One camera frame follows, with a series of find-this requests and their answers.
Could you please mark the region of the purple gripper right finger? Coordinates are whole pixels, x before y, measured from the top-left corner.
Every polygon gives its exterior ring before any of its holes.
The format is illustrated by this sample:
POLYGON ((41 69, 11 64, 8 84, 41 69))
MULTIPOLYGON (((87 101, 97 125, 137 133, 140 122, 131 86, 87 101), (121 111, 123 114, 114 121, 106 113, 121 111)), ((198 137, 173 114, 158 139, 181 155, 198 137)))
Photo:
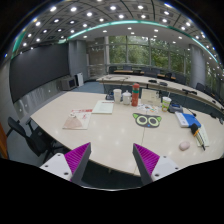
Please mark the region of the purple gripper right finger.
POLYGON ((133 155, 143 185, 148 185, 176 171, 179 166, 167 156, 159 156, 149 149, 133 144, 133 155))

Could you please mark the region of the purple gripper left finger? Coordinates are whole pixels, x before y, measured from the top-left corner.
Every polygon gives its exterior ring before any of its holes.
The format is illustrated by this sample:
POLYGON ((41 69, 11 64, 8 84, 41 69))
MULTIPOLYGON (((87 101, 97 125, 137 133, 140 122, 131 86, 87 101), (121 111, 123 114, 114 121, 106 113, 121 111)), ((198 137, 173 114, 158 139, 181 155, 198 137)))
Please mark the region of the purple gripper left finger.
POLYGON ((55 154, 41 169, 79 185, 90 154, 91 143, 86 143, 66 154, 55 154))

